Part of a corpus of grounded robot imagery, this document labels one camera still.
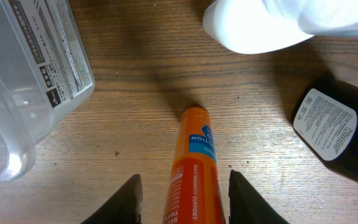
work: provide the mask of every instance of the white plastic object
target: white plastic object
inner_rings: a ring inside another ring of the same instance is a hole
[[[216,0],[203,25],[220,44],[241,54],[270,52],[313,36],[299,30],[296,21],[271,16],[262,0]]]
[[[0,182],[31,169],[35,145],[93,89],[65,0],[0,0]]]
[[[313,35],[358,37],[356,0],[216,0],[204,29],[229,50],[270,52]]]

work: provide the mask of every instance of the translucent plastic box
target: translucent plastic box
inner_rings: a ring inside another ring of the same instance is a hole
[[[35,162],[35,145],[93,92],[66,0],[0,0],[0,181]]]

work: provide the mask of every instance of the blue label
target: blue label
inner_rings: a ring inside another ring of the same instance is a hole
[[[215,144],[212,130],[207,125],[201,128],[204,136],[191,134],[189,138],[189,152],[198,152],[205,154],[216,162]]]

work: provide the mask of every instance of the orange tube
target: orange tube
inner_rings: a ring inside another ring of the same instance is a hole
[[[163,218],[163,224],[173,223],[226,223],[211,120],[203,108],[181,117]]]

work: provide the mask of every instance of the wood grain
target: wood grain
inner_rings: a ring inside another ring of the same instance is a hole
[[[211,113],[226,218],[233,168],[290,223],[358,223],[358,184],[327,170],[288,121],[316,77],[358,86],[358,39],[239,55],[204,32],[209,1],[70,4],[96,88],[37,146],[34,168],[0,184],[0,223],[80,223],[133,174],[143,223],[161,223],[178,118],[197,104]]]

